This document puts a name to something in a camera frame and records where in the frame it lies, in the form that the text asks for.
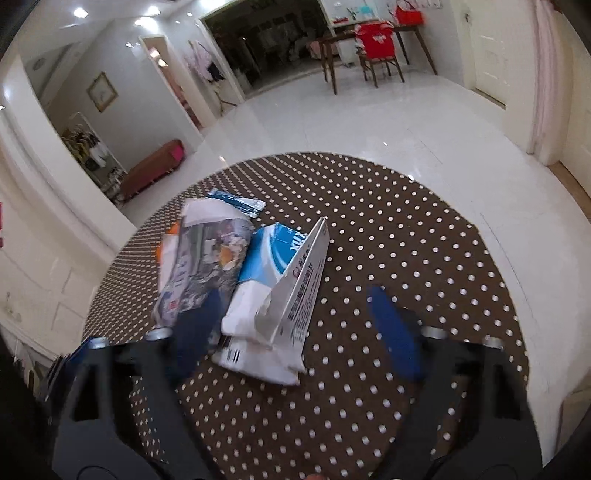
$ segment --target glossy floor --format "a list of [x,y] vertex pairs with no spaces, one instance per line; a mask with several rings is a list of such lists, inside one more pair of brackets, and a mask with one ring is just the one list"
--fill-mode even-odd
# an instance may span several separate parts
[[265,92],[209,129],[179,171],[124,212],[140,225],[196,180],[228,164],[290,151],[328,151],[412,175],[486,241],[505,278],[530,358],[528,395],[544,458],[558,410],[584,376],[591,351],[591,225],[552,172],[502,133],[503,110],[443,78],[406,72],[406,84],[337,69],[339,94],[321,74]]

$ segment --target doorway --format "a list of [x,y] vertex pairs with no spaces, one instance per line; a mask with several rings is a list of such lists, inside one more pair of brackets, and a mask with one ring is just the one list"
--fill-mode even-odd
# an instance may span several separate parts
[[165,36],[144,37],[142,38],[152,62],[157,66],[160,73],[168,83],[178,102],[181,104],[187,116],[191,119],[193,125],[198,129],[204,128],[202,121],[197,116],[199,98],[201,96],[194,84],[188,84],[183,78],[181,62],[178,60]]
[[204,23],[248,96],[321,69],[313,44],[328,26],[318,0],[243,0]]
[[476,90],[506,105],[508,100],[506,45],[502,38],[498,0],[470,0],[467,20],[476,69]]

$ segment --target wooden chair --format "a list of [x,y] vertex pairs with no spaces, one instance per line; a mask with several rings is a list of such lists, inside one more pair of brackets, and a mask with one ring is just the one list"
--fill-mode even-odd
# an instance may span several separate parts
[[374,69],[374,65],[376,64],[385,63],[388,75],[392,76],[389,66],[391,63],[397,68],[400,80],[405,83],[400,64],[396,58],[394,40],[392,38],[393,33],[394,27],[390,22],[367,23],[359,25],[355,29],[355,35],[363,44],[363,49],[358,52],[361,68],[363,69],[363,78],[367,81],[366,70],[371,70],[376,88],[378,87],[378,79],[375,76]]

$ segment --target round table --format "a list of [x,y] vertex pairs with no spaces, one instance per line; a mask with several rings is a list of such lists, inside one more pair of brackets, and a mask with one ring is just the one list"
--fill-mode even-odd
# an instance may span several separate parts
[[[368,476],[395,442],[417,387],[391,373],[368,315],[366,288],[383,285],[421,323],[452,338],[502,339],[527,382],[518,318],[478,230],[428,188],[384,166],[328,153],[248,160],[197,182],[155,213],[129,240],[103,279],[85,335],[140,340],[154,327],[154,251],[186,198],[217,188],[267,202],[257,228],[280,222],[308,232],[329,220],[324,281],[304,347],[307,375],[284,388],[202,362],[178,397],[229,480],[290,479],[322,472]],[[434,456],[445,452],[460,417],[450,405]],[[147,452],[166,459],[151,428],[150,399],[136,380],[132,401]]]

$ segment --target curtain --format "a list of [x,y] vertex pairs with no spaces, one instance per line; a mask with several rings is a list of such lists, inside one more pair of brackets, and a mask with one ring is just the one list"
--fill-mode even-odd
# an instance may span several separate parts
[[535,155],[544,165],[562,153],[569,121],[567,79],[560,33],[550,0],[534,0],[538,45],[538,86],[534,127]]

